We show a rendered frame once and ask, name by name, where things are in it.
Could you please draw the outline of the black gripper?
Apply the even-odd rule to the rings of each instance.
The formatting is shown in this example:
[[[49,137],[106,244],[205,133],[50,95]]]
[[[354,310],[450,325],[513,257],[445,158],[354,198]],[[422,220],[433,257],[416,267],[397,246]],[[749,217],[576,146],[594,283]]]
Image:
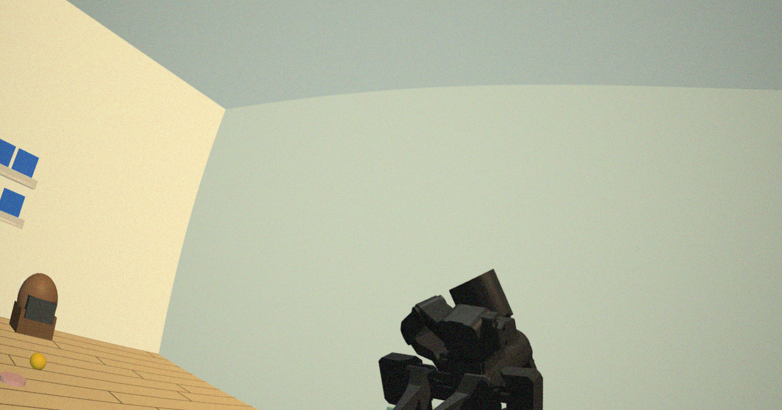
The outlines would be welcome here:
[[[543,410],[544,377],[535,368],[514,367],[505,348],[483,373],[479,359],[442,358],[442,372],[421,358],[390,353],[379,360],[384,398],[393,410]],[[432,408],[433,399],[442,402]]]

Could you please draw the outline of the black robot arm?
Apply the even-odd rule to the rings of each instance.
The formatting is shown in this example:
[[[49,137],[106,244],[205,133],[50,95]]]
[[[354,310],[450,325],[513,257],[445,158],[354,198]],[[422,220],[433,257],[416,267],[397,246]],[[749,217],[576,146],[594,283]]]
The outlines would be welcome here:
[[[516,320],[494,269],[449,290],[454,308],[442,295],[414,305],[401,322],[407,345],[442,372],[442,358],[469,357],[491,371],[505,348],[514,367],[536,368],[530,341]]]

